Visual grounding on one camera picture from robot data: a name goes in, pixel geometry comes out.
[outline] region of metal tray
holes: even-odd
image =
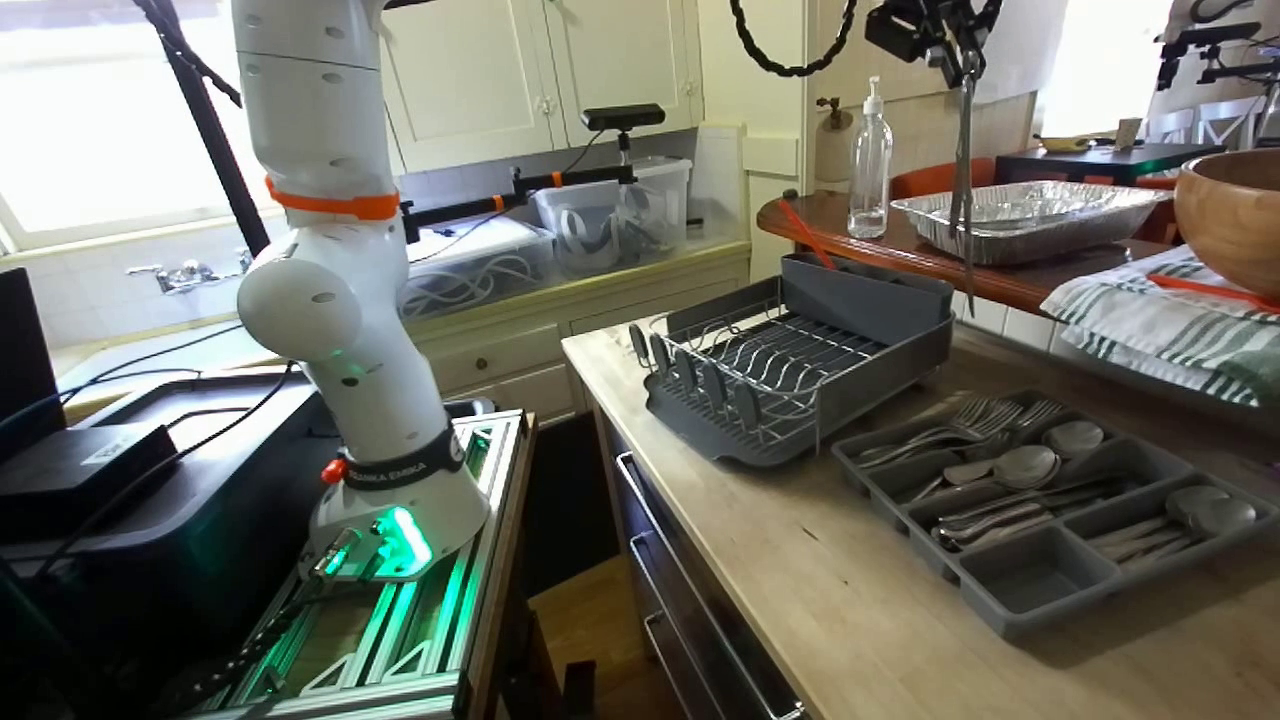
[[[1122,185],[986,185],[974,188],[974,266],[1043,266],[1098,245],[1130,240],[1169,191]],[[947,231],[952,191],[891,201],[917,238],[964,256]]]
[[[712,461],[777,468],[947,360],[952,294],[787,256],[785,272],[633,323],[647,410]]]
[[[1275,507],[1263,499],[1205,476],[1156,444],[1116,435],[1059,402],[1034,391],[1006,402],[1056,414],[1042,414],[1035,424],[1009,424],[998,435],[938,444],[890,465],[878,465],[871,449],[899,449],[926,428],[964,424],[974,418],[939,414],[920,424],[836,440],[834,451],[851,487],[863,494],[871,507],[908,535],[926,564],[952,579],[978,618],[1009,640],[1059,626],[1153,577],[1202,564],[1275,524]],[[920,487],[932,485],[939,468],[1001,457],[1016,444],[1053,444],[1053,428],[1077,419],[1105,435],[1093,451],[1064,457],[1053,485],[1035,498],[1042,505],[1047,499],[1047,507],[1013,512],[1016,519],[964,546],[939,531],[962,530],[955,519],[964,519],[964,512],[1009,507],[1016,498],[1001,485],[964,485],[920,499]],[[1172,498],[1189,487],[1230,505],[1244,499],[1257,517],[1221,531],[1191,531],[1172,507]]]

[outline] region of cutlery tray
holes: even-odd
[[[1275,507],[1240,487],[1205,476],[1197,465],[1116,435],[1105,424],[1105,440],[1093,451],[1064,457],[1047,487],[1042,487],[1042,507],[1009,512],[1021,519],[998,524],[974,546],[952,546],[944,530],[969,519],[964,512],[1009,507],[1013,487],[1006,485],[962,485],[920,499],[920,487],[932,485],[947,465],[969,465],[979,457],[1001,457],[1016,444],[1047,444],[1047,432],[1073,419],[1088,419],[1067,404],[1047,398],[1006,398],[1016,404],[1047,404],[1053,418],[1042,418],[1034,428],[1016,428],[994,440],[969,440],[947,449],[926,449],[890,465],[871,465],[871,449],[897,449],[920,428],[939,419],[962,419],[962,404],[947,414],[930,414],[930,419],[908,419],[879,432],[844,435],[834,444],[844,476],[871,507],[932,564],[947,585],[962,588],[964,604],[1001,638],[1016,640],[1025,631],[1047,629],[1064,618],[1077,618],[1132,585],[1189,568],[1215,556],[1221,548],[1263,531],[1275,524]],[[1172,494],[1209,494],[1223,499],[1215,507],[1252,505],[1247,524],[1223,524],[1215,531],[1191,531],[1189,519],[1172,507]]]
[[[633,323],[647,414],[712,461],[777,468],[947,360],[952,294],[857,266],[787,256],[748,285]]]

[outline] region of spray bottle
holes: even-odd
[[[890,166],[891,127],[884,120],[879,77],[871,77],[847,170],[847,238],[857,240],[878,240],[890,231]]]

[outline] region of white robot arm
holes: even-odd
[[[303,360],[345,465],[316,512],[311,551],[361,577],[408,579],[477,535],[489,505],[433,378],[402,323],[408,279],[388,170],[383,0],[235,0],[251,143],[294,238],[248,270],[235,309],[273,352]]]

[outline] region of wooden countertop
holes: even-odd
[[[962,294],[969,288],[964,261],[944,256],[932,245],[917,240],[908,217],[899,217],[899,214],[890,217],[884,240],[851,240],[844,228],[847,225],[847,196],[844,191],[771,201],[756,214],[756,225],[765,231],[787,238],[787,240],[815,249],[815,251],[828,251],[828,256],[844,256],[844,261],[890,270],[890,272],[938,275]],[[1116,240],[1116,245],[1101,245],[1082,256],[1067,256],[1059,266],[974,270],[974,294],[990,297],[998,304],[1042,311],[1042,302],[1056,285],[1064,285],[1073,275],[1116,270],[1116,266],[1125,266],[1125,251],[1153,256],[1153,251],[1165,251],[1165,245]]]
[[[1009,644],[828,451],[785,474],[708,465],[644,414],[624,329],[574,335],[563,352],[811,717],[1275,717],[1275,531]],[[869,424],[947,390],[1059,398],[1280,499],[1275,424],[1169,404],[974,329],[955,329],[952,360],[930,383]]]

